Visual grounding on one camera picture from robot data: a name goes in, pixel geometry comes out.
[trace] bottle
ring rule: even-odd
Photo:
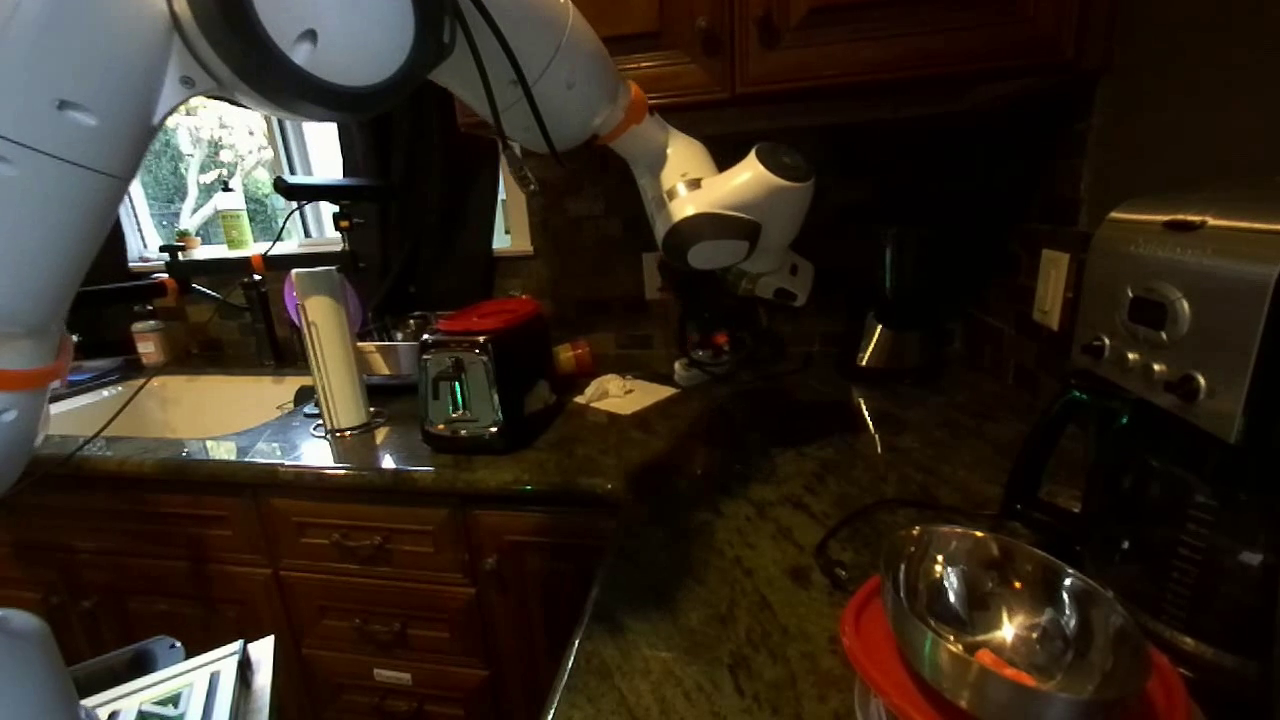
[[[212,207],[215,207],[212,218],[225,234],[225,243],[248,247],[251,243],[248,207],[244,207],[244,193],[232,184],[232,175],[218,182]]]
[[[149,371],[184,358],[184,328],[176,320],[145,318],[145,320],[127,326],[127,332],[131,332],[135,362]]]

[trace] paper towel roll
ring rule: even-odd
[[[344,276],[330,263],[290,270],[290,284],[301,296],[301,328],[324,427],[344,431],[366,425],[366,397],[358,380],[351,318],[344,305]]]

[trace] toaster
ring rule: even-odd
[[[421,345],[421,409],[430,449],[494,452],[536,436],[557,391],[550,332],[533,296],[442,313]]]

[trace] cabinet handle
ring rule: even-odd
[[[776,49],[784,40],[784,31],[776,28],[771,16],[755,16],[755,40],[758,40],[758,49]]]
[[[411,696],[385,696],[385,715],[427,715],[421,700]]]
[[[351,555],[351,562],[371,562],[388,548],[388,537],[385,533],[330,533],[329,537],[329,548],[339,553],[339,555]]]
[[[355,631],[358,631],[366,645],[404,645],[404,639],[408,639],[408,622],[366,622],[366,615],[355,615]]]
[[[721,31],[716,31],[716,25],[706,16],[697,16],[691,28],[697,28],[697,43],[701,43],[705,58],[721,58],[722,53],[722,40],[721,40]]]

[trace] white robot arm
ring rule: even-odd
[[[764,145],[721,172],[644,107],[570,0],[0,0],[0,493],[66,363],[66,305],[176,106],[351,115],[422,76],[533,151],[616,147],[677,270],[809,299],[812,270],[788,251],[804,162]]]

